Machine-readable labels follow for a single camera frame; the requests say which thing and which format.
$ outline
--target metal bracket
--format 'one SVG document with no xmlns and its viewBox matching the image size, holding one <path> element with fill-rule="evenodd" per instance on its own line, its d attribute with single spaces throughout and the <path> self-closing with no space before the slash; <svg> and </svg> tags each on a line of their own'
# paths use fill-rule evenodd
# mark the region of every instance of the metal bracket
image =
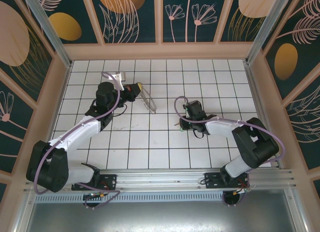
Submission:
<svg viewBox="0 0 320 232">
<path fill-rule="evenodd" d="M 226 185 L 220 177 L 220 173 L 205 173 L 205 187 L 206 188 L 241 188 L 242 184 L 239 180 L 241 180 L 246 186 L 248 185 L 248 175 L 243 173 L 239 175 L 237 178 L 233 179 L 230 184 Z"/>
<path fill-rule="evenodd" d="M 103 189 L 103 190 L 107 190 L 107 188 L 109 190 L 115 190 L 116 184 L 117 184 L 117 175 L 116 174 L 101 174 L 100 175 L 100 183 L 96 188 Z M 91 183 L 85 183 L 85 185 L 92 187 Z M 78 184 L 73 184 L 71 187 L 71 190 L 72 191 L 87 191 L 87 190 L 91 190 L 91 189 L 84 188 Z"/>
</svg>

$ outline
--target metal base plate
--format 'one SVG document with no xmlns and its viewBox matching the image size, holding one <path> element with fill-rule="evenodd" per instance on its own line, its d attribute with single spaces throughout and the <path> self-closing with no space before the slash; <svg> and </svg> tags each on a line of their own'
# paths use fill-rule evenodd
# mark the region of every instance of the metal base plate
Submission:
<svg viewBox="0 0 320 232">
<path fill-rule="evenodd" d="M 240 179 L 246 186 L 248 186 L 248 175 L 246 173 L 243 173 L 237 178 L 234 178 L 228 185 L 225 185 L 223 180 L 220 178 L 220 173 L 205 173 L 204 177 L 206 188 L 241 188 L 242 184 L 238 179 Z"/>
<path fill-rule="evenodd" d="M 107 185 L 109 190 L 116 189 L 116 184 L 117 184 L 117 175 L 116 174 L 101 174 L 100 180 L 101 180 L 101 182 L 100 182 L 100 184 L 98 184 L 98 186 L 96 188 L 107 190 L 105 187 Z M 88 185 L 91 187 L 93 186 L 91 183 L 85 183 L 85 185 Z M 77 184 L 73 184 L 71 187 L 71 190 L 73 190 L 73 191 L 87 191 L 87 190 L 91 190 L 91 189 L 84 188 L 84 187 L 77 185 Z"/>
</svg>

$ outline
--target white grid mat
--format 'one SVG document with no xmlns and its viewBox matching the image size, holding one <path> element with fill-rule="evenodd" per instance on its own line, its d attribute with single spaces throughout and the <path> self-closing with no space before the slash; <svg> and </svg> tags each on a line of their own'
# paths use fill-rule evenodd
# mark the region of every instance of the white grid mat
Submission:
<svg viewBox="0 0 320 232">
<path fill-rule="evenodd" d="M 101 169 L 220 168 L 239 155 L 233 139 L 179 131 L 174 99 L 199 100 L 207 115 L 249 120 L 257 117 L 241 60 L 102 60 L 75 61 L 53 136 L 62 135 L 84 116 L 102 71 L 126 71 L 126 82 L 142 82 L 157 106 L 150 114 L 141 99 L 127 102 L 103 132 L 86 141 L 70 160 Z M 183 112 L 183 100 L 178 109 Z M 115 111 L 119 114 L 123 108 Z"/>
</svg>

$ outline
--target purple cable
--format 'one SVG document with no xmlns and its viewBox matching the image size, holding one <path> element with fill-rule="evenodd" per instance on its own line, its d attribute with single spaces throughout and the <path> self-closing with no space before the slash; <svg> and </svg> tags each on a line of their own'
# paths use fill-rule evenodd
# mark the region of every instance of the purple cable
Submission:
<svg viewBox="0 0 320 232">
<path fill-rule="evenodd" d="M 119 100 L 120 100 L 120 87 L 119 87 L 116 79 L 115 79 L 110 73 L 101 72 L 101 74 L 102 74 L 102 76 L 105 77 L 105 78 L 111 77 L 111 78 L 114 80 L 115 87 L 116 87 L 116 90 L 117 90 L 117 93 L 118 93 L 117 98 L 116 98 L 116 102 L 115 102 L 114 106 L 113 106 L 109 111 L 107 111 L 106 113 L 98 116 L 97 118 L 91 118 L 91 119 L 85 121 L 83 124 L 90 123 L 90 122 L 92 122 L 92 121 L 94 121 L 94 120 L 100 119 L 100 118 L 105 117 L 106 115 L 112 113 L 113 110 L 116 109 L 116 107 L 117 107 L 117 105 L 118 105 L 118 103 L 119 103 Z M 44 154 L 44 156 L 42 157 L 42 159 L 41 159 L 41 161 L 40 161 L 40 163 L 39 163 L 39 166 L 38 166 L 38 168 L 37 168 L 37 170 L 36 170 L 35 176 L 34 176 L 33 188 L 34 188 L 36 194 L 41 195 L 41 194 L 44 194 L 44 193 L 46 193 L 46 192 L 48 191 L 48 189 L 46 189 L 46 190 L 40 192 L 40 191 L 38 190 L 38 187 L 37 187 L 37 185 L 38 185 L 38 178 L 39 178 L 39 173 L 40 173 L 41 167 L 43 166 L 43 164 L 44 164 L 46 158 L 48 157 L 48 155 L 52 152 L 52 150 L 53 150 L 55 147 L 57 147 L 61 142 L 63 142 L 63 141 L 65 140 L 65 138 L 67 138 L 70 134 L 72 134 L 73 132 L 75 132 L 78 128 L 82 127 L 83 124 L 79 124 L 78 126 L 76 126 L 76 127 L 74 127 L 73 129 L 71 129 L 71 130 L 70 130 L 68 133 L 66 133 L 58 142 L 56 142 L 50 149 L 48 149 L 48 151 Z"/>
<path fill-rule="evenodd" d="M 107 192 L 107 193 L 116 193 L 114 196 L 112 196 L 110 199 L 108 199 L 106 202 L 103 202 L 103 203 L 100 203 L 98 204 L 96 207 L 89 207 L 87 202 L 88 200 L 90 199 L 89 198 L 86 198 L 86 200 L 84 201 L 84 205 L 86 206 L 86 208 L 91 208 L 92 210 L 94 209 L 97 209 L 97 208 L 101 208 L 102 206 L 105 206 L 107 205 L 111 200 L 113 200 L 115 197 L 117 197 L 119 194 L 120 194 L 120 191 L 119 190 L 103 190 L 103 189 L 98 189 L 98 188 L 93 188 L 93 187 L 90 187 L 88 185 L 85 185 L 83 183 L 77 183 L 77 185 L 80 185 L 80 186 L 83 186 L 85 188 L 88 188 L 88 189 L 91 189 L 91 190 L 95 190 L 95 191 L 99 191 L 99 192 Z"/>
<path fill-rule="evenodd" d="M 285 153 L 286 153 L 286 147 L 284 145 L 284 143 L 282 143 L 282 141 L 277 137 L 275 136 L 273 133 L 269 132 L 268 130 L 264 129 L 264 128 L 261 128 L 259 126 L 256 126 L 254 124 L 250 124 L 250 123 L 247 123 L 247 122 L 244 122 L 244 121 L 236 121 L 236 120 L 231 120 L 231 119 L 226 119 L 226 118 L 212 118 L 212 119 L 208 119 L 208 120 L 201 120 L 201 121 L 192 121 L 192 120 L 188 120 L 186 118 L 183 118 L 182 115 L 178 112 L 177 110 L 177 100 L 180 99 L 180 98 L 183 98 L 187 103 L 189 102 L 188 101 L 188 98 L 186 98 L 185 96 L 180 96 L 180 97 L 177 97 L 174 101 L 174 110 L 175 110 L 175 113 L 179 116 L 179 118 L 181 118 L 182 120 L 188 122 L 188 123 L 207 123 L 207 122 L 211 122 L 211 121 L 225 121 L 225 122 L 232 122 L 232 123 L 238 123 L 238 124 L 242 124 L 242 125 L 246 125 L 246 126 L 249 126 L 251 128 L 256 128 L 264 133 L 266 133 L 267 135 L 271 136 L 272 138 L 274 138 L 279 144 L 280 146 L 282 147 L 282 153 L 280 156 L 276 157 L 276 158 L 273 158 L 273 159 L 270 159 L 270 160 L 267 160 L 266 162 L 264 163 L 272 163 L 274 161 L 277 161 L 281 158 L 284 157 Z"/>
</svg>

